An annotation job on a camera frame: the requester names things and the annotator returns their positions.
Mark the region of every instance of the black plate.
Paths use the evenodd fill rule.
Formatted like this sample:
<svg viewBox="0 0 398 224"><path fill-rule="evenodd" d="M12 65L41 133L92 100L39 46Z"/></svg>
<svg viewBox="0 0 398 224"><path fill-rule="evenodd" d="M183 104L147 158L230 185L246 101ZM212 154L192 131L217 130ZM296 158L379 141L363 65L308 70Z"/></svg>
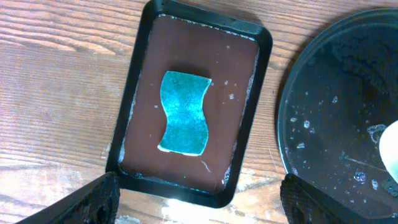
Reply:
<svg viewBox="0 0 398 224"><path fill-rule="evenodd" d="M196 190L184 189L174 185L160 184L144 179L135 179L123 174L118 165L121 144L126 132L129 112L131 108L134 90L137 86L138 77L144 60L145 49L148 44L148 37L152 29L152 23L159 14L175 16L181 19L188 19L193 22L217 27L222 30L235 32L254 38L259 45L259 57L256 73L244 112L241 129L238 134L237 148L231 163L229 181L225 190L219 194L209 194ZM132 54L129 74L126 80L126 87L122 98L120 112L114 130L111 150L109 152L106 171L116 172L120 179L120 188L130 189L147 194L158 195L168 198L177 198L182 201L196 203L213 208L224 207L232 200L238 177L242 166L246 144L252 126L254 113L261 92L262 83L265 77L269 56L272 48L272 37L264 27L250 22L222 16L214 12L204 11L195 7L181 4L174 1L152 0L145 5L137 33L134 52Z"/></svg>
<svg viewBox="0 0 398 224"><path fill-rule="evenodd" d="M308 45L287 80L277 122L285 169L365 218L398 217L398 185L378 150L396 120L398 10L343 19Z"/></svg>

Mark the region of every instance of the tabletop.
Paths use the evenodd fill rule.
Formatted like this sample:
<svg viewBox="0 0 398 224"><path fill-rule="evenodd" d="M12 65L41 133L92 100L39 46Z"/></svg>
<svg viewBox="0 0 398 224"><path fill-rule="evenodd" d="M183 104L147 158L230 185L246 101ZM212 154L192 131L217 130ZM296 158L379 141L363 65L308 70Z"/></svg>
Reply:
<svg viewBox="0 0 398 224"><path fill-rule="evenodd" d="M146 0L0 3L0 223L104 174ZM275 112L304 47L332 23L396 0L181 0L261 23L274 45L233 201L212 209L121 190L116 223L287 223Z"/></svg>

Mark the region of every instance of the white round object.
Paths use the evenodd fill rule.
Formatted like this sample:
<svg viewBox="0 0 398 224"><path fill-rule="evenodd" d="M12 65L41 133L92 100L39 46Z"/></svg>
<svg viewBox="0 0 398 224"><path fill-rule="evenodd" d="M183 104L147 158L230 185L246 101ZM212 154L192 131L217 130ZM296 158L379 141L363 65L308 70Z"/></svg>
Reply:
<svg viewBox="0 0 398 224"><path fill-rule="evenodd" d="M379 151L388 173L398 182L398 121L384 130L380 137Z"/></svg>

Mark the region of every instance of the blue object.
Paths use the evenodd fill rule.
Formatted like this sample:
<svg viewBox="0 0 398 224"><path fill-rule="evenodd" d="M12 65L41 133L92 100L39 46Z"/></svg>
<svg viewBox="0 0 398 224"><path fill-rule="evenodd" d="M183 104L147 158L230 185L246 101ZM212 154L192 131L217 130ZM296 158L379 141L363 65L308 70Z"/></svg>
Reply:
<svg viewBox="0 0 398 224"><path fill-rule="evenodd" d="M211 79L181 72L166 72L160 99L167 117L161 151L200 156L209 139L203 99Z"/></svg>

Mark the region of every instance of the round black tray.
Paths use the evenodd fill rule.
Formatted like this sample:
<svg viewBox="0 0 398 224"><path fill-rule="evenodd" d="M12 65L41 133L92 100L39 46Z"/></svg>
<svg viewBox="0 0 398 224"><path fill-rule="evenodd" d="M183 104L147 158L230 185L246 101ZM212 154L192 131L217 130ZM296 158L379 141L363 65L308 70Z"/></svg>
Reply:
<svg viewBox="0 0 398 224"><path fill-rule="evenodd" d="M398 217L378 140L398 120L398 10L343 19L302 52L279 105L286 172L365 218Z"/></svg>

